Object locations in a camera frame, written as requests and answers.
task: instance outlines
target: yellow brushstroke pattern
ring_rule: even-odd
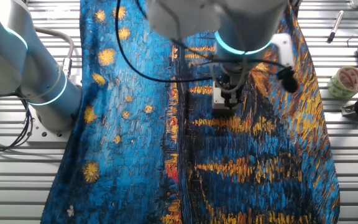
[[[103,10],[99,10],[94,16],[98,22],[103,22],[106,19],[106,13]]]
[[[150,105],[147,105],[147,106],[144,108],[144,111],[145,111],[146,113],[151,113],[151,112],[153,112],[153,107],[150,106]]]
[[[191,53],[191,54],[186,54],[185,55],[185,59],[196,59],[196,58],[204,58],[198,54],[194,54],[194,53]]]
[[[99,64],[101,66],[107,66],[114,62],[114,56],[116,52],[113,49],[106,49],[98,54]]]
[[[125,6],[120,6],[119,10],[118,10],[118,19],[121,20],[126,15],[127,15],[127,8]],[[116,17],[116,10],[115,9],[112,11],[112,16],[114,16],[114,18]]]
[[[89,161],[83,168],[85,181],[88,183],[95,183],[99,177],[99,164],[97,162]]]
[[[125,119],[128,119],[129,118],[129,112],[128,111],[122,112],[122,117],[125,118]]]
[[[197,177],[202,185],[203,180],[199,171],[197,171]],[[252,219],[253,215],[251,209],[249,209],[248,213],[225,214],[222,212],[221,208],[214,209],[211,206],[206,199],[204,191],[201,191],[201,194],[203,196],[203,201],[206,204],[206,209],[212,217],[209,221],[210,224],[317,224],[315,221],[312,221],[311,214],[295,218],[293,215],[284,213],[266,212],[265,214],[256,215],[254,219]]]
[[[196,86],[194,88],[190,88],[189,92],[202,94],[202,95],[211,95],[212,94],[212,86]]]
[[[175,46],[172,46],[172,51],[171,51],[171,59],[173,61],[173,59],[178,58],[178,49]]]
[[[128,28],[122,28],[118,30],[118,36],[121,40],[127,40],[131,35],[131,31]]]
[[[86,123],[92,123],[96,118],[98,118],[98,116],[94,113],[94,107],[87,106],[84,112],[84,121]]]
[[[116,143],[116,144],[119,144],[121,142],[121,137],[120,136],[116,136],[113,141]]]
[[[125,96],[125,100],[128,102],[132,102],[132,101],[134,101],[134,97],[133,96]]]
[[[168,119],[165,127],[167,129],[167,133],[171,134],[171,140],[176,143],[178,140],[178,130],[179,130],[178,118],[177,118],[178,110],[175,108],[175,106],[178,104],[179,101],[178,85],[176,83],[170,84],[170,93],[168,95],[168,99],[169,99],[169,107],[167,111]]]
[[[181,224],[181,219],[179,214],[165,215],[161,218],[163,224]]]
[[[106,84],[104,77],[99,74],[93,73],[92,78],[99,86]]]
[[[267,121],[264,117],[259,117],[255,123],[250,119],[241,121],[238,116],[230,118],[197,119],[191,123],[195,126],[226,128],[228,131],[235,133],[249,133],[254,136],[261,132],[271,133],[276,127],[275,121]]]
[[[261,179],[266,179],[268,177],[270,182],[276,178],[277,174],[281,175],[281,179],[298,179],[302,181],[302,171],[295,170],[294,166],[288,166],[288,169],[285,169],[282,164],[288,163],[284,161],[284,157],[291,157],[290,154],[280,154],[273,159],[267,159],[257,163],[256,166],[249,166],[250,157],[242,157],[236,159],[236,162],[230,160],[227,164],[199,164],[195,166],[195,170],[211,171],[216,172],[216,174],[223,173],[222,179],[227,178],[227,175],[232,177],[237,177],[237,181],[244,183],[245,181],[249,182],[250,176],[254,176],[255,180],[260,183]]]
[[[270,60],[273,54],[274,52],[269,50],[264,55],[263,59]],[[250,75],[255,81],[255,89],[264,97],[268,97],[267,86],[269,85],[269,73],[271,73],[270,67],[271,66],[266,63],[260,63],[250,71]]]
[[[215,47],[210,47],[210,46],[204,46],[204,47],[189,47],[190,50],[194,50],[197,52],[214,52],[215,51]]]
[[[166,164],[178,164],[178,154],[173,153],[171,154],[172,159],[168,159],[165,161]]]

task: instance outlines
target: cable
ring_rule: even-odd
[[[140,75],[143,78],[146,78],[148,80],[152,80],[155,82],[162,82],[162,83],[185,83],[185,82],[197,82],[197,81],[204,81],[204,80],[210,80],[211,77],[208,78],[195,78],[195,79],[189,79],[189,80],[161,80],[158,78],[152,78],[152,77],[148,77],[147,75],[144,75],[143,73],[141,73],[140,71],[138,71],[128,60],[128,58],[126,57],[125,53],[124,53],[124,49],[122,48],[121,45],[121,39],[119,38],[119,26],[118,26],[118,12],[119,12],[119,8],[121,5],[121,0],[117,0],[117,6],[116,6],[116,17],[115,17],[115,25],[116,25],[116,38],[117,38],[117,43],[118,43],[118,47],[119,47],[119,51],[122,55],[122,57],[124,58],[125,62],[128,64],[128,66],[134,71],[136,72],[138,75]]]
[[[33,120],[33,117],[31,115],[30,110],[28,110],[28,107],[29,107],[28,102],[26,100],[24,100],[24,99],[20,99],[20,101],[22,102],[24,108],[26,109],[26,121],[25,121],[24,128],[21,131],[20,135],[18,135],[18,137],[15,139],[15,141],[11,145],[3,146],[0,143],[0,152],[23,145],[30,138],[30,136],[32,134],[32,130],[33,130],[33,121],[32,120]]]
[[[237,28],[237,29],[236,29],[236,33],[237,33],[238,38],[244,40],[244,38],[245,38],[245,37],[244,37],[244,34],[240,32],[239,25],[235,22],[234,16],[230,13],[229,9],[228,9],[225,5],[221,4],[220,2],[216,2],[215,0],[210,0],[210,1],[211,1],[212,3],[219,4],[219,5],[224,9],[225,13],[230,17],[230,19],[233,21],[234,25],[235,25],[236,28]],[[138,7],[140,13],[142,13],[142,15],[144,16],[144,18],[147,19],[147,15],[146,15],[145,11],[142,9],[142,7],[140,6],[139,0],[135,0],[135,2],[136,2],[136,5],[137,5],[137,7]],[[172,10],[170,10],[170,9],[167,10],[167,7],[166,7],[165,5],[162,5],[160,2],[158,2],[158,3],[160,4],[161,8],[162,8],[163,10],[165,10],[166,13],[168,13],[169,15],[171,15],[172,19],[175,21],[175,23],[176,23],[177,26],[178,26],[179,21],[178,21],[177,15],[176,15]],[[118,1],[117,1],[116,11],[119,10],[119,6],[120,6],[120,5],[121,5],[121,0],[118,0]],[[168,80],[158,80],[158,79],[155,79],[155,78],[147,77],[146,75],[140,73],[138,70],[136,70],[136,69],[132,66],[132,64],[128,61],[128,59],[127,59],[126,56],[125,56],[125,53],[124,53],[123,50],[122,50],[121,40],[120,40],[120,38],[119,38],[119,36],[118,36],[118,34],[117,34],[117,33],[118,33],[118,30],[119,30],[119,29],[118,29],[118,19],[117,19],[117,18],[118,18],[118,17],[117,17],[117,15],[116,15],[115,24],[116,24],[116,37],[117,37],[117,42],[118,42],[118,46],[119,46],[120,52],[121,52],[122,56],[124,57],[124,60],[127,62],[128,66],[130,66],[131,69],[133,69],[133,71],[135,71],[136,73],[138,73],[140,76],[142,76],[142,77],[144,77],[144,78],[147,78],[147,79],[149,79],[149,80],[153,80],[153,81],[156,81],[156,82],[166,82],[166,81],[168,81]],[[177,41],[177,40],[175,40],[175,39],[171,39],[171,41],[172,41],[174,44],[179,45],[179,46],[182,47],[183,49],[188,50],[188,51],[190,51],[190,52],[192,52],[192,53],[194,53],[194,54],[196,54],[196,55],[199,55],[200,57],[202,57],[202,58],[204,58],[204,59],[206,59],[206,60],[209,60],[209,62],[205,62],[205,63],[199,64],[199,65],[206,65],[206,64],[214,63],[214,62],[222,62],[222,63],[239,63],[239,62],[241,62],[240,60],[219,60],[219,59],[216,60],[216,59],[214,59],[213,55],[212,55],[212,56],[206,56],[206,55],[203,55],[203,54],[201,54],[201,53],[199,53],[199,52],[197,52],[197,51],[195,51],[195,50],[190,49],[190,48],[187,47],[185,44],[183,44],[183,43],[181,43],[181,42],[179,42],[179,41]],[[279,67],[282,67],[282,68],[286,68],[286,66],[284,66],[284,65],[282,65],[282,64],[280,64],[280,63],[277,63],[277,62],[270,62],[270,61],[259,60],[259,59],[248,59],[248,60],[247,60],[245,56],[244,56],[242,62],[243,62],[243,67],[245,67],[246,62],[250,62],[250,63],[256,62],[256,63],[269,63],[269,64],[271,64],[271,65],[276,65],[276,66],[279,66]],[[235,92],[236,90],[238,90],[238,89],[240,88],[241,83],[242,83],[242,82],[244,81],[244,79],[245,79],[245,76],[246,76],[246,71],[243,70],[243,71],[242,71],[242,74],[241,74],[241,77],[240,77],[240,82],[239,82],[239,84],[237,84],[237,86],[236,86],[234,89],[227,90],[227,89],[225,89],[223,86],[221,86],[220,83],[218,83],[218,86],[220,85],[220,88],[222,89],[222,91],[223,91],[224,93],[233,93],[233,92]],[[216,77],[214,76],[214,74],[211,74],[211,78],[212,78],[215,82],[217,82],[217,79],[216,79]],[[195,82],[195,81],[197,81],[197,80],[179,80],[179,81],[169,80],[169,81],[170,81],[170,82],[179,82],[179,81],[182,81],[182,82]]]
[[[142,7],[140,6],[139,0],[135,0],[135,2],[136,2],[136,6],[137,6],[137,8],[139,9],[140,13],[141,13],[141,14],[143,15],[143,17],[147,20],[146,12],[145,12],[145,11],[142,9]],[[177,16],[175,15],[175,13],[172,12],[172,10],[167,11],[166,8],[165,8],[166,6],[165,6],[165,7],[161,6],[161,7],[162,7],[167,13],[169,13],[169,14],[174,18],[174,21],[177,23],[177,25],[180,24],[180,23],[178,22]],[[199,53],[199,52],[197,52],[197,51],[195,51],[195,50],[191,50],[189,47],[187,47],[185,44],[181,43],[180,41],[177,41],[177,40],[175,40],[175,39],[171,39],[171,41],[172,41],[174,44],[179,45],[181,48],[190,51],[191,53],[194,53],[194,54],[196,54],[196,55],[199,55],[200,57],[205,58],[205,59],[207,59],[207,60],[211,60],[210,57],[205,56],[205,55],[203,55],[203,54],[201,54],[201,53]]]
[[[67,53],[67,58],[71,58],[73,56],[74,41],[69,35],[59,32],[59,31],[56,31],[56,30],[51,30],[51,29],[46,29],[46,28],[41,28],[41,27],[35,27],[35,31],[40,32],[42,34],[54,35],[56,37],[62,38],[63,40],[68,42],[68,44],[70,45],[70,48],[68,49],[68,53]]]
[[[143,17],[147,20],[147,15],[146,12],[142,9],[142,7],[140,6],[140,2],[139,0],[135,0],[137,8],[139,9],[140,13],[142,13]]]

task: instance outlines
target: tape roll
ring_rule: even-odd
[[[358,69],[342,67],[329,80],[328,91],[333,97],[341,100],[350,100],[358,93]]]

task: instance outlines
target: metal bracket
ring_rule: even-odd
[[[40,142],[67,142],[68,141],[71,131],[65,131],[65,132],[49,131],[39,121],[35,109],[32,106],[30,106],[29,109],[33,116],[34,128],[32,130],[32,135],[27,142],[40,143]]]
[[[358,121],[358,114],[354,111],[355,107],[356,107],[355,105],[342,106],[341,107],[342,116],[354,121]]]

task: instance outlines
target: cable bundle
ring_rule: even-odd
[[[24,128],[23,128],[22,132],[20,133],[20,135],[18,135],[18,137],[15,139],[15,141],[12,142],[12,144],[5,146],[0,143],[0,152],[23,145],[25,142],[27,142],[27,140],[30,138],[30,136],[32,134],[33,117],[31,115],[31,112],[29,109],[29,104],[23,98],[20,98],[20,101],[22,102],[22,104],[25,108]]]

